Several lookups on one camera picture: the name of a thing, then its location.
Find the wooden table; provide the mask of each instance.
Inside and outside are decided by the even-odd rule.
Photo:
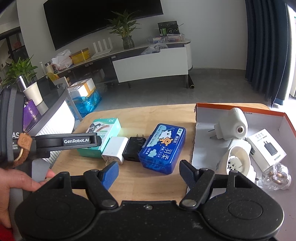
[[[268,109],[263,104],[234,105]],[[186,128],[186,141],[179,160],[191,162],[196,124],[194,108],[195,104],[179,104],[93,112],[84,118],[75,133],[86,132],[93,120],[98,118],[118,118],[121,124],[119,136],[128,138],[137,134],[148,138],[159,123],[182,126]],[[66,150],[61,152],[52,170],[55,173],[68,171],[71,175],[82,175],[87,170],[104,167],[102,159],[81,157],[77,150]],[[84,190],[73,192],[86,197]],[[186,193],[186,184],[179,175],[179,161],[171,175],[145,169],[139,162],[124,161],[109,192],[119,204],[122,200],[176,200],[179,203]]]

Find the white cabinet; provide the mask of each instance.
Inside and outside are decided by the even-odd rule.
[[[159,53],[113,61],[118,81],[188,74],[185,47],[161,49]]]

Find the bottle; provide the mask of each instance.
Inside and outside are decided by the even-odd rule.
[[[41,65],[41,68],[42,68],[43,74],[46,75],[46,69],[45,69],[43,63],[40,62],[40,65]]]
[[[16,79],[16,83],[18,85],[19,90],[22,92],[28,87],[24,80],[24,77],[21,75]]]
[[[51,62],[45,64],[46,73],[54,73],[54,69],[52,68]]]

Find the white socket adapter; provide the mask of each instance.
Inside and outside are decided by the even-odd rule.
[[[228,150],[230,150],[234,146],[240,146],[246,151],[246,153],[248,153],[248,155],[250,154],[251,148],[252,148],[251,144],[246,141],[246,138],[244,139],[233,138],[228,146]]]
[[[240,108],[232,108],[228,115],[219,119],[218,124],[214,125],[214,129],[217,139],[243,139],[248,133],[248,122]]]
[[[106,161],[106,165],[109,165],[113,161],[117,161],[118,164],[122,164],[124,158],[122,153],[128,143],[127,137],[111,137],[105,147],[102,158]]]
[[[249,153],[240,146],[231,147],[218,163],[216,173],[228,175],[230,171],[236,170],[254,183],[256,172],[251,165]]]

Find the purple bag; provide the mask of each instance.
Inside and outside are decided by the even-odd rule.
[[[33,100],[26,102],[23,114],[23,130],[28,132],[29,129],[40,119],[41,115]]]

